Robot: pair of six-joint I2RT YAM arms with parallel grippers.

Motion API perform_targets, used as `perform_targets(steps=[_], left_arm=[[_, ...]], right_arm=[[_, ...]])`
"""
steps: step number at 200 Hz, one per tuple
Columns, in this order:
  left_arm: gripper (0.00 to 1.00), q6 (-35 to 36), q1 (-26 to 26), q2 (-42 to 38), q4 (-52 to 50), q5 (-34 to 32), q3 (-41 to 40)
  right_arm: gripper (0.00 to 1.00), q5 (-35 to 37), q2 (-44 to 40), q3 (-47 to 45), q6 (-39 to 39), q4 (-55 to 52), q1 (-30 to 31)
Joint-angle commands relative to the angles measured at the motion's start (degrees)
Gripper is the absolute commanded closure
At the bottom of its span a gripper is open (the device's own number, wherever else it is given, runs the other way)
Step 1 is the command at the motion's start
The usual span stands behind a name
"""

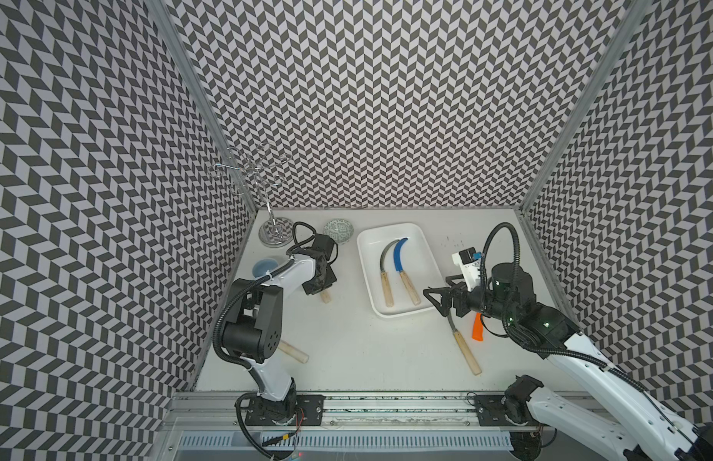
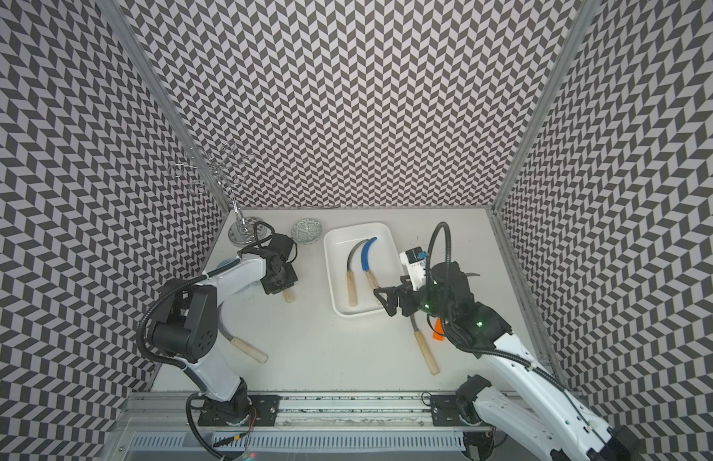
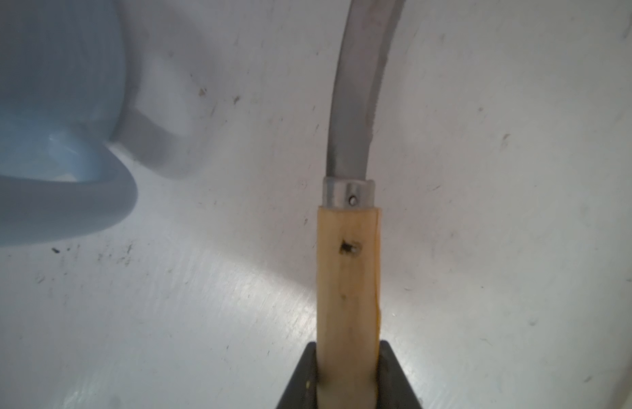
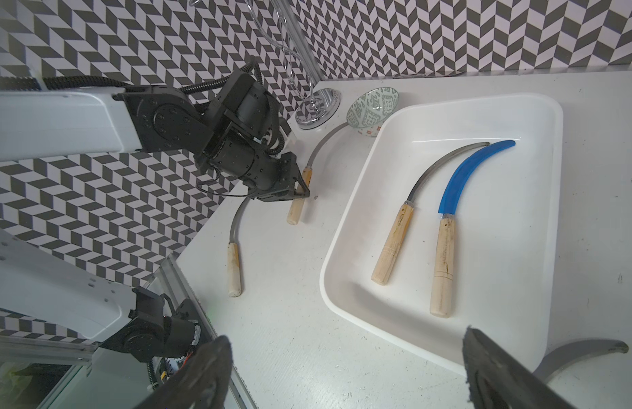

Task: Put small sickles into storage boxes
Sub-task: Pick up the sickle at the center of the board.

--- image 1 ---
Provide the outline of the white plastic storage box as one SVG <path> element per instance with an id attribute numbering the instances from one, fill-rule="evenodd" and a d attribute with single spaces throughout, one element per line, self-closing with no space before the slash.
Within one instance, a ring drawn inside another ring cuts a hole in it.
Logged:
<path id="1" fill-rule="evenodd" d="M 381 286 L 381 271 L 379 271 L 381 251 L 391 241 L 403 237 L 407 237 L 408 242 L 402 248 L 402 264 L 419 294 L 421 303 L 413 305 L 404 288 L 393 261 L 394 246 L 388 252 L 385 261 L 394 297 L 394 307 L 387 307 Z M 423 290 L 428 287 L 441 287 L 444 285 L 444 280 L 429 248 L 429 242 L 419 226 L 413 223 L 400 223 L 364 230 L 358 234 L 356 243 L 367 291 L 377 316 L 393 319 L 433 308 L 432 303 L 423 296 Z"/>

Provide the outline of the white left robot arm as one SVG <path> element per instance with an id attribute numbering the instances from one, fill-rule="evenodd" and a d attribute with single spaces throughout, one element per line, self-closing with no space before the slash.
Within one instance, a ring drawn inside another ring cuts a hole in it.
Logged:
<path id="1" fill-rule="evenodd" d="M 289 425 L 302 420 L 296 382 L 273 359 L 283 335 L 284 301 L 301 288 L 317 295 L 337 278 L 332 265 L 338 244 L 310 224 L 296 222 L 287 260 L 254 280 L 237 279 L 213 326 L 212 348 L 219 359 L 243 367 L 258 389 L 250 399 L 253 420 Z"/>

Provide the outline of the orange handle small sickle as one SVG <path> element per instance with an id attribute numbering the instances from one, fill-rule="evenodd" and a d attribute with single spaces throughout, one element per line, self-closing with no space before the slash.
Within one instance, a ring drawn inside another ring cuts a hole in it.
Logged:
<path id="1" fill-rule="evenodd" d="M 475 321 L 473 323 L 472 339 L 477 342 L 482 342 L 483 335 L 484 335 L 484 326 L 483 326 L 482 314 L 477 313 L 475 315 Z"/>

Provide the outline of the blue blade wooden handle sickle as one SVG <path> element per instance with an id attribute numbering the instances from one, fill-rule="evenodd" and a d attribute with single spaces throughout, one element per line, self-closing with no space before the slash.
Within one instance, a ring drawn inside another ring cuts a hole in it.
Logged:
<path id="1" fill-rule="evenodd" d="M 402 248 L 404 247 L 404 244 L 406 244 L 406 242 L 408 242 L 407 237 L 403 237 L 397 242 L 393 251 L 393 261 L 395 269 L 398 272 L 402 283 L 404 284 L 404 288 L 406 289 L 410 300 L 412 301 L 413 305 L 419 305 L 421 303 L 419 294 L 411 278 L 408 276 L 406 269 L 404 269 L 404 265 L 402 264 Z"/>

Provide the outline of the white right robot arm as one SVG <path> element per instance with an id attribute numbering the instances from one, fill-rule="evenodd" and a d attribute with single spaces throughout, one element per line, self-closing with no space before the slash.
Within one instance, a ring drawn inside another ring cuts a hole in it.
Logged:
<path id="1" fill-rule="evenodd" d="M 529 375 L 517 376 L 492 406 L 476 398 L 480 415 L 495 414 L 516 428 L 550 426 L 608 460 L 713 460 L 712 423 L 696 426 L 656 401 L 570 317 L 538 301 L 512 224 L 498 224 L 481 251 L 462 250 L 454 262 L 459 275 L 423 291 L 443 317 L 476 312 L 500 321 L 503 337 L 565 372 L 611 417 L 571 403 Z"/>

